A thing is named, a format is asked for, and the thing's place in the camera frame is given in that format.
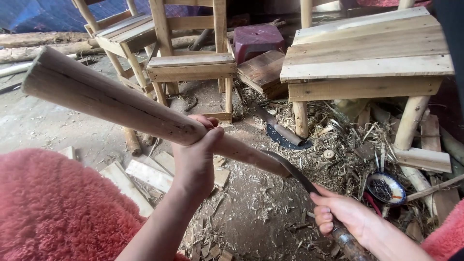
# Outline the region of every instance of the purple plastic stool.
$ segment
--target purple plastic stool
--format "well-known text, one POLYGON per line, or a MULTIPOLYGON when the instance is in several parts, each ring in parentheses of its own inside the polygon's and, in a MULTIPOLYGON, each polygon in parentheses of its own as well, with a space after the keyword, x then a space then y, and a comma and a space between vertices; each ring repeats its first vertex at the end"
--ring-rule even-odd
POLYGON ((237 65, 270 50, 283 51, 284 38, 276 26, 242 26, 234 30, 237 65))

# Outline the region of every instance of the blue tarp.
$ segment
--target blue tarp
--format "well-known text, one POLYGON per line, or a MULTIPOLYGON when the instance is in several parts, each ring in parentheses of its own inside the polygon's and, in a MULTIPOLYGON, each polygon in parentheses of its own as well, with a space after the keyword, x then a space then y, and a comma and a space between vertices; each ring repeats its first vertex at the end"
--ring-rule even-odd
MULTIPOLYGON (((140 13, 150 13, 148 0, 135 0, 140 13)), ((97 20, 128 9, 125 0, 106 0, 89 6, 97 20)), ((166 5, 166 15, 195 16, 197 7, 166 5)), ((0 27, 14 33, 85 32, 84 18, 71 0, 0 0, 0 27)))

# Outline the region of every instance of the wooden chair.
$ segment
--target wooden chair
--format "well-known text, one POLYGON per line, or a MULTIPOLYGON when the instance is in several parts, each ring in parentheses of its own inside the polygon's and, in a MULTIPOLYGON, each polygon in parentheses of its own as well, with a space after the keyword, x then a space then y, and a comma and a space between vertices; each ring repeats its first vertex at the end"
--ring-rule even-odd
POLYGON ((101 1, 104 0, 72 0, 73 4, 88 22, 85 25, 86 30, 108 55, 116 69, 119 80, 127 87, 142 91, 146 96, 152 98, 150 91, 146 91, 147 85, 151 86, 151 84, 147 82, 143 74, 143 68, 147 60, 139 63, 134 55, 135 52, 143 48, 145 48, 149 57, 153 54, 156 56, 158 52, 152 16, 150 14, 138 13, 134 0, 127 0, 129 10, 96 21, 88 5, 101 1), (131 68, 124 70, 116 54, 126 58, 131 68), (135 76, 138 84, 129 80, 132 76, 135 76))
POLYGON ((146 71, 158 100, 164 103, 162 100, 166 99, 161 82, 172 82, 171 88, 178 92, 178 81, 217 78, 219 91, 226 93, 226 112, 208 116, 232 121, 232 80, 237 66, 226 36, 226 0, 150 0, 150 6, 162 57, 153 57, 146 71), (213 15, 167 18, 164 4, 213 7, 213 15), (173 50, 171 30, 208 28, 214 29, 216 52, 173 50))

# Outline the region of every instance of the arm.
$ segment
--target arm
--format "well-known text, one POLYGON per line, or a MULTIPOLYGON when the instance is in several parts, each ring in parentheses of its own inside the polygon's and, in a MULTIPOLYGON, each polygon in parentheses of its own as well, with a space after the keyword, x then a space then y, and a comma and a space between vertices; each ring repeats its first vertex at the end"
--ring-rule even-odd
POLYGON ((316 223, 325 236, 330 236, 336 216, 356 238, 380 261, 433 261, 433 259, 406 234, 390 222, 371 212, 358 201, 337 195, 315 184, 322 196, 311 193, 317 205, 316 223))
POLYGON ((190 146, 172 144, 176 174, 169 192, 116 261, 173 260, 187 226, 214 186, 212 147, 223 137, 218 120, 191 116, 209 129, 190 146))

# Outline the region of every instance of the knife handle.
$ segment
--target knife handle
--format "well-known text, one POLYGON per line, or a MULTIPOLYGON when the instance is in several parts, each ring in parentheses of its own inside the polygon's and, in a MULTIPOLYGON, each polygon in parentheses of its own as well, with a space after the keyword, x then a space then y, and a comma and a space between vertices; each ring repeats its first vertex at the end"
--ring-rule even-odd
POLYGON ((351 261, 373 261, 369 253, 361 244, 348 232, 348 229, 334 217, 334 230, 332 236, 338 245, 342 248, 343 253, 351 261))
POLYGON ((296 146, 299 146, 300 143, 303 141, 297 135, 295 135, 295 133, 286 129, 282 125, 274 124, 273 127, 277 131, 278 134, 282 135, 282 137, 286 138, 288 141, 295 144, 296 146))

